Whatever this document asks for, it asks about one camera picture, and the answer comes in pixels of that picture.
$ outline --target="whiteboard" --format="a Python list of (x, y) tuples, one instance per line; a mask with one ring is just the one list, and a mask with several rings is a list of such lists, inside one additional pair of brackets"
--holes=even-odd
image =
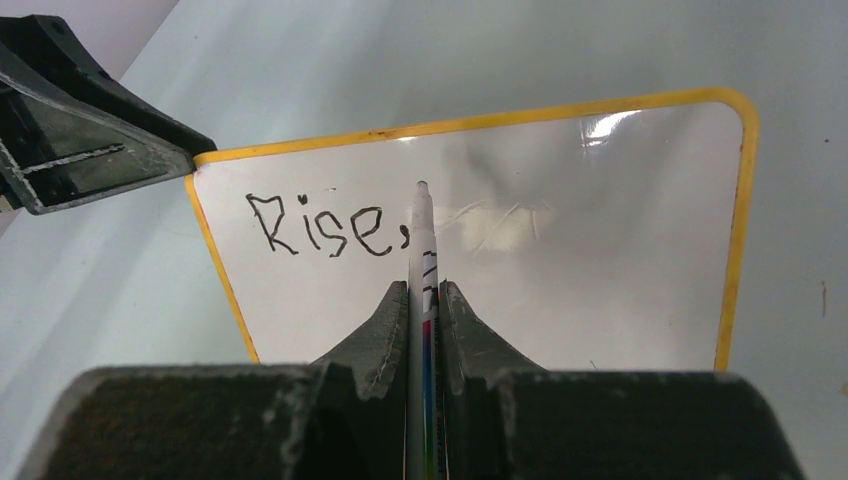
[(407, 277), (416, 182), (439, 273), (556, 369), (722, 369), (757, 117), (704, 89), (196, 158), (186, 185), (251, 355), (312, 361)]

